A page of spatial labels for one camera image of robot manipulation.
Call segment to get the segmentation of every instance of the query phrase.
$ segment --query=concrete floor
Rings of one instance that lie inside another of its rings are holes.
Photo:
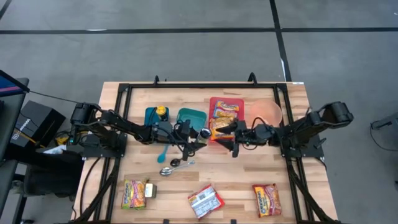
[[[6,0],[0,0],[0,6]],[[398,27],[398,2],[277,0],[281,27]],[[0,30],[273,27],[263,0],[12,0]],[[344,101],[355,116],[329,130],[324,144],[339,219],[396,223],[398,153],[379,149],[369,123],[398,111],[398,32],[283,33],[292,80],[305,82],[314,108]],[[30,88],[97,102],[105,81],[282,81],[277,40],[270,33],[0,35],[0,69],[30,78]],[[29,94],[27,100],[70,116],[74,105]],[[397,148],[389,128],[374,133]],[[11,222],[9,196],[1,224]],[[27,201],[24,218],[65,222],[72,203],[54,196]]]

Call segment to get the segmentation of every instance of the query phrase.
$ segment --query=silver spoon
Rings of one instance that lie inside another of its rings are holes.
[[[190,161],[190,162],[188,162],[188,163],[186,163],[186,164],[182,164],[182,165],[180,165],[180,166],[178,166],[178,167],[175,167],[175,168],[173,168],[173,169],[171,169],[171,168],[169,168],[169,167],[164,167],[159,173],[160,173],[161,175],[163,175],[163,176],[168,176],[168,175],[170,175],[174,170],[176,170],[176,169],[178,169],[178,168],[187,167],[187,166],[189,166],[189,165],[194,165],[194,164],[195,164],[195,161]]]

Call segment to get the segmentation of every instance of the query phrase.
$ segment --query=green bowl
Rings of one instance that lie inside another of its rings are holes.
[[[205,127],[207,115],[203,111],[193,110],[190,108],[181,108],[177,115],[177,120],[191,120],[191,127],[196,131],[200,131]]]

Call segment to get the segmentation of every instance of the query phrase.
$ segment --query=wooden table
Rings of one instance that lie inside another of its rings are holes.
[[[99,105],[103,109],[114,108],[118,85],[118,82],[104,83],[99,101]],[[305,86],[302,83],[287,83],[287,86],[294,119],[299,119],[304,116],[308,108]],[[164,105],[169,107],[171,122],[174,123],[179,109],[183,107],[208,113],[209,101],[212,96],[242,98],[245,102],[246,117],[254,101],[258,99],[274,100],[272,90],[266,88],[133,89],[128,120],[143,124],[147,107]],[[283,98],[281,101],[286,124],[288,121]],[[254,151],[241,148],[239,157],[232,158],[227,149],[217,144],[210,144],[197,152],[194,157],[196,162],[194,166],[176,171],[169,177],[160,176],[159,171],[161,168],[169,166],[171,159],[181,155],[176,147],[170,147],[166,161],[163,164],[158,164],[157,156],[163,149],[164,145],[145,146],[135,141],[132,136],[128,137],[126,155],[121,159],[112,223],[162,223],[165,218],[169,219],[171,223],[197,223],[198,220],[187,197],[207,184],[213,184],[226,205],[201,219],[200,222],[230,223],[231,219],[237,219],[238,223],[295,223],[286,163],[281,157],[278,147],[263,146]],[[85,162],[81,174],[75,201],[75,209],[78,214],[81,186],[94,160],[88,159]],[[101,159],[97,163],[88,178],[83,197],[83,208],[90,204],[98,192],[103,161],[104,159]],[[312,158],[304,158],[303,163],[310,193],[326,214],[337,219],[324,166]],[[122,210],[124,179],[141,180],[146,177],[158,186],[157,197],[147,200],[145,210]],[[258,218],[256,196],[252,190],[252,184],[272,183],[276,183],[279,188],[282,215]],[[306,219],[305,204],[301,194],[299,194],[299,199],[303,219]],[[104,219],[107,206],[108,193],[104,196],[100,219]]]

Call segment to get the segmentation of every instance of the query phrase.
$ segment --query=computer monitor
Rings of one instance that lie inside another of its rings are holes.
[[[0,97],[28,93],[29,88],[0,70]]]

